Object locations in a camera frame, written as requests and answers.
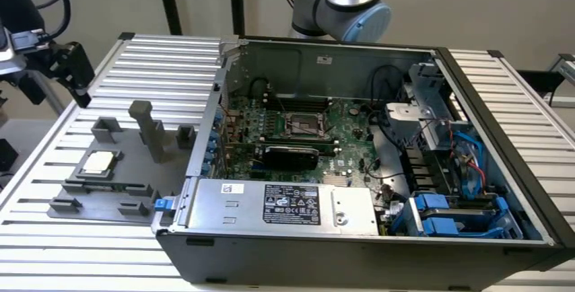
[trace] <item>gray post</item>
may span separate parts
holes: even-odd
[[[156,124],[150,114],[151,112],[152,104],[144,100],[135,100],[128,109],[130,116],[136,120],[140,127],[142,138],[152,155],[152,160],[155,163],[162,163],[164,148],[162,146],[162,136],[156,131]]]

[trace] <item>red cable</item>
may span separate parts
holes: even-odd
[[[486,188],[487,182],[486,182],[486,173],[483,170],[475,165],[474,162],[467,163],[468,166],[474,168],[475,171],[478,171],[479,175],[482,176],[482,187]]]

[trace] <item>warning label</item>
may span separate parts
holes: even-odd
[[[263,220],[290,225],[320,225],[320,195],[316,186],[266,185]]]

